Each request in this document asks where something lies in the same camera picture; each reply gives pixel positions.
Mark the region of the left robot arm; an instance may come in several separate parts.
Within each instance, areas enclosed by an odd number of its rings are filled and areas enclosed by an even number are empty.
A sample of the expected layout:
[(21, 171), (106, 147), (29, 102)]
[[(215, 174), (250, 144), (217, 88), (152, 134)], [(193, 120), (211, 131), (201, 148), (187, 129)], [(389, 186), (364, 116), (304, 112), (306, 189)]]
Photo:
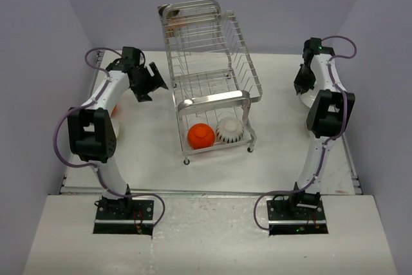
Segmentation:
[(118, 57), (102, 70), (104, 79), (91, 97), (66, 117), (70, 150), (91, 167), (102, 186), (102, 197), (113, 201), (111, 211), (120, 219), (133, 214), (134, 196), (123, 179), (114, 154), (117, 136), (111, 114), (119, 99), (131, 91), (138, 102), (150, 102), (150, 93), (167, 89), (154, 62), (146, 63), (142, 50), (125, 46)]

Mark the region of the orange bowl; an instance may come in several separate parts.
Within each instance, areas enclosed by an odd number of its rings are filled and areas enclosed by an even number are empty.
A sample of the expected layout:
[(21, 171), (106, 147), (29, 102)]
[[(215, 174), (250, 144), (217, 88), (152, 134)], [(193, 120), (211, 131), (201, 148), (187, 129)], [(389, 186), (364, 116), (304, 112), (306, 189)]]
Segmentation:
[(211, 147), (215, 142), (215, 133), (209, 125), (198, 123), (189, 129), (187, 142), (192, 149)]
[(115, 105), (113, 109), (109, 112), (110, 116), (114, 115), (116, 113), (116, 110), (117, 110), (117, 105)]

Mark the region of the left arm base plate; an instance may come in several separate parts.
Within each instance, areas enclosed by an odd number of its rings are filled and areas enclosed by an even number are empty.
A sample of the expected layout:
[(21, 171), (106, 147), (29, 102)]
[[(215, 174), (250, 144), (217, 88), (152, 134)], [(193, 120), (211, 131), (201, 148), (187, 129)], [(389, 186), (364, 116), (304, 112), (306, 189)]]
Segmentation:
[(110, 200), (102, 197), (97, 207), (93, 234), (153, 235), (153, 200)]

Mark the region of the black and white striped bowl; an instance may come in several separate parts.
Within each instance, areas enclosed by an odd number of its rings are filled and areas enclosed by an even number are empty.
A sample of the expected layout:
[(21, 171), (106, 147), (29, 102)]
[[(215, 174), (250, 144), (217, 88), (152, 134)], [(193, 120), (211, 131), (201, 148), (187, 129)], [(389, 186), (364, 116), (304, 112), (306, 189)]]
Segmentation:
[(243, 135), (243, 123), (236, 117), (225, 117), (217, 123), (216, 137), (224, 144), (240, 142)]

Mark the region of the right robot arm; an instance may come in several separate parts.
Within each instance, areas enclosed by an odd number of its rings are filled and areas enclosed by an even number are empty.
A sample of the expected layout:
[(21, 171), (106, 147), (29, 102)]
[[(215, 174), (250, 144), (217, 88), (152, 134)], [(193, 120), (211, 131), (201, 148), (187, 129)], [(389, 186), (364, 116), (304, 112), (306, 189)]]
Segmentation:
[(320, 207), (321, 178), (328, 155), (345, 132), (355, 104), (355, 94), (345, 89), (335, 68), (340, 56), (323, 42), (316, 37), (304, 42), (303, 63), (294, 79), (296, 95), (309, 107), (306, 129), (310, 134), (304, 167), (287, 203), (287, 211), (295, 219)]

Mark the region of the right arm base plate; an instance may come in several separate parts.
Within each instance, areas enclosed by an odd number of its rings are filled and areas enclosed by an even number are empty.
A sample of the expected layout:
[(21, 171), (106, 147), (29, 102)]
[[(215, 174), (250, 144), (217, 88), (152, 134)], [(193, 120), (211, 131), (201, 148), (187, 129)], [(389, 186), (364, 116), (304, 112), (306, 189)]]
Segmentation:
[(294, 205), (288, 197), (267, 199), (268, 233), (277, 235), (328, 234), (323, 201), (316, 206)]

